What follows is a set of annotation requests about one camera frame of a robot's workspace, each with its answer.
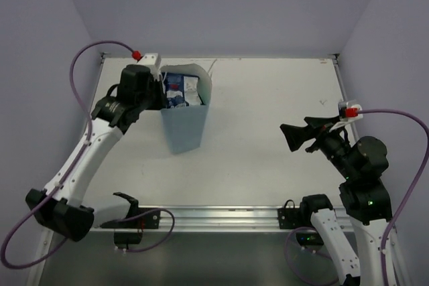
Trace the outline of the blue white snack bag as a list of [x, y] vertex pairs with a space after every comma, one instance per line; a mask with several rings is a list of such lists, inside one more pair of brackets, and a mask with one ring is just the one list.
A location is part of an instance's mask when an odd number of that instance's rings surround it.
[[197, 89], [199, 77], [171, 72], [163, 77], [168, 109], [202, 105]]

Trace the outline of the light blue paper bag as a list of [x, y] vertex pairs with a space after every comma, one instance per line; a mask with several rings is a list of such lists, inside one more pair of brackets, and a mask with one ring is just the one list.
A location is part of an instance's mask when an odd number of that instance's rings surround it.
[[212, 78], [198, 64], [162, 66], [162, 82], [165, 72], [199, 77], [197, 89], [202, 99], [202, 105], [168, 109], [166, 103], [166, 108], [161, 110], [164, 133], [170, 152], [181, 154], [200, 147], [210, 106]]

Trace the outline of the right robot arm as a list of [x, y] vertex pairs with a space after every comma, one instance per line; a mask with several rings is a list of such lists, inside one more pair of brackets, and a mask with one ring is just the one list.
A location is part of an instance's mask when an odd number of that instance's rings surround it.
[[305, 126], [282, 124], [290, 151], [312, 141], [306, 152], [321, 151], [344, 177], [340, 199], [350, 218], [357, 248], [353, 249], [340, 228], [336, 212], [324, 194], [302, 198], [298, 218], [321, 237], [336, 268], [341, 285], [396, 285], [395, 271], [385, 233], [393, 218], [389, 194], [381, 181], [388, 168], [387, 148], [366, 136], [351, 144], [345, 127], [357, 120], [305, 117]]

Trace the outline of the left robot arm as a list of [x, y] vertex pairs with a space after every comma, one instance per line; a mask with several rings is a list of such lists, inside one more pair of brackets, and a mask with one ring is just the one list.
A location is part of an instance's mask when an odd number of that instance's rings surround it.
[[166, 105], [162, 75], [157, 66], [130, 64], [118, 84], [100, 99], [90, 115], [83, 138], [59, 171], [43, 189], [32, 189], [25, 201], [42, 226], [78, 242], [92, 227], [119, 222], [135, 226], [139, 220], [137, 199], [115, 192], [94, 208], [82, 201], [91, 180], [113, 146], [137, 122], [144, 110], [159, 111]]

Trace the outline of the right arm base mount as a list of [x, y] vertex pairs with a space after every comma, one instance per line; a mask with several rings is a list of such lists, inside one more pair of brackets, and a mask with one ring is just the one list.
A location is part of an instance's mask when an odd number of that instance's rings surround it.
[[[284, 205], [277, 209], [279, 228], [293, 230], [308, 226], [302, 218], [300, 208], [292, 199], [286, 200]], [[297, 242], [305, 250], [319, 251], [324, 245], [321, 237], [316, 232], [299, 231], [295, 233], [294, 242]]]

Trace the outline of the aluminium front rail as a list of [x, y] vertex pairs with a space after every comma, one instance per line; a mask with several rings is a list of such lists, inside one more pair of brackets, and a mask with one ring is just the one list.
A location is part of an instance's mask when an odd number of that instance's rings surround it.
[[[166, 208], [175, 217], [173, 232], [286, 232], [280, 228], [278, 209], [280, 206], [140, 206], [142, 212], [151, 208]], [[351, 223], [345, 210], [335, 208], [337, 222], [344, 232], [352, 232]], [[161, 212], [154, 215], [155, 228], [143, 226], [143, 231], [168, 232], [172, 219]], [[131, 232], [136, 228], [101, 228], [95, 226], [91, 232]]]

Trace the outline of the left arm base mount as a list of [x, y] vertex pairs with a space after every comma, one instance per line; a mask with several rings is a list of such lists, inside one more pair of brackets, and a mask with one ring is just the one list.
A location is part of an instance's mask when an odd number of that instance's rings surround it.
[[137, 253], [135, 247], [143, 239], [144, 229], [158, 229], [161, 209], [141, 208], [137, 198], [123, 192], [115, 192], [113, 201], [97, 210], [97, 226], [114, 229], [113, 242], [123, 253]]

